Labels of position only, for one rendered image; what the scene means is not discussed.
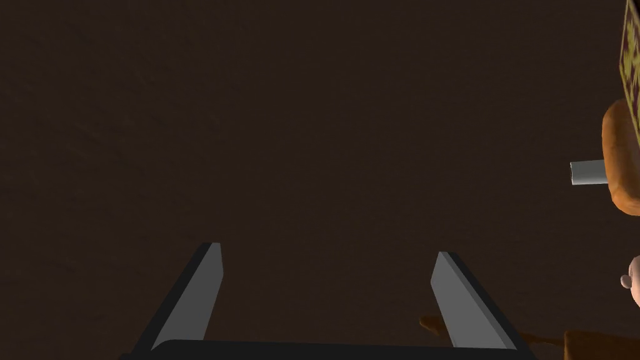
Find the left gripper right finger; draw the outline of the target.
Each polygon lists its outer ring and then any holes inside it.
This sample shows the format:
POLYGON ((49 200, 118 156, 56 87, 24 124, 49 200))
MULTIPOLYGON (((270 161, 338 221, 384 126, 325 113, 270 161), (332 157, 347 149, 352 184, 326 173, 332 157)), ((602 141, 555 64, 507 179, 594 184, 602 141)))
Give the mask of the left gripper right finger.
POLYGON ((488 292, 455 252, 439 252, 431 288, 455 348, 529 350, 488 292))

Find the brown block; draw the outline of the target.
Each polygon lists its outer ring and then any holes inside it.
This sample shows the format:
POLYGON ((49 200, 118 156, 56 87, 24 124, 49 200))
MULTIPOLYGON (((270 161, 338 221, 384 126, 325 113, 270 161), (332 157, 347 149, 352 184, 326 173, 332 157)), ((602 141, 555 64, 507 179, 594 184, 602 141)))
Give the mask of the brown block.
POLYGON ((640 360, 640 339, 566 331, 563 360, 640 360))

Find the green patterned book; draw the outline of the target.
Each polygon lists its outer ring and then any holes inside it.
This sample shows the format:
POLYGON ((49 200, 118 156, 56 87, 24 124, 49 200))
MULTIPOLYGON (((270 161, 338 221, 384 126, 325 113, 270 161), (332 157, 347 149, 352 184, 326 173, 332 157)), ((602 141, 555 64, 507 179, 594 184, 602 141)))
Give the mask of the green patterned book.
POLYGON ((626 0, 618 68, 640 146, 640 0, 626 0))

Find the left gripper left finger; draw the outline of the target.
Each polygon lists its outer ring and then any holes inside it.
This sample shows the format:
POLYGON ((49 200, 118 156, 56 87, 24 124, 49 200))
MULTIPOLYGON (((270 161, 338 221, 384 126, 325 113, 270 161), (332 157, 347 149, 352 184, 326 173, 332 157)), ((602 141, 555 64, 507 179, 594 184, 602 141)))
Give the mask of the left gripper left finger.
POLYGON ((142 332, 133 353, 169 340, 204 339, 224 276, 219 243, 202 243, 142 332))

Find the brown bread loaf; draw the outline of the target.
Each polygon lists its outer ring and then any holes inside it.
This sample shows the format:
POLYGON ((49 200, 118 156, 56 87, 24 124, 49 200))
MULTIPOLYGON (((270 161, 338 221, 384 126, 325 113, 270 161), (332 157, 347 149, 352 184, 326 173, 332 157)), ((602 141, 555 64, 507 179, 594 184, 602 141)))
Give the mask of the brown bread loaf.
POLYGON ((640 216, 640 146, 624 99, 602 119, 602 153, 612 202, 625 214, 640 216))

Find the grey metal cylinder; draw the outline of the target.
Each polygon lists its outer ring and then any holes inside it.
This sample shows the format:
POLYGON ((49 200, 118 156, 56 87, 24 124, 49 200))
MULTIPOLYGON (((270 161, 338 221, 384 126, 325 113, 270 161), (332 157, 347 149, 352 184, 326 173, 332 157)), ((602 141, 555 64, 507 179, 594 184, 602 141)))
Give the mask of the grey metal cylinder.
POLYGON ((574 186, 607 184, 604 159, 570 162, 571 184, 574 186))

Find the pale pink rounded object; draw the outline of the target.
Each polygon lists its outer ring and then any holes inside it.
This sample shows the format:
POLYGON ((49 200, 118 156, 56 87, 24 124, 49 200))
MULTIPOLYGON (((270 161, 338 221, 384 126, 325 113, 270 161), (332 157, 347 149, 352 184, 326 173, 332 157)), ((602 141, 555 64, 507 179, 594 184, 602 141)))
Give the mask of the pale pink rounded object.
POLYGON ((626 275, 620 278, 621 285, 630 290, 631 296, 640 308, 640 256, 636 256, 629 264, 626 275))

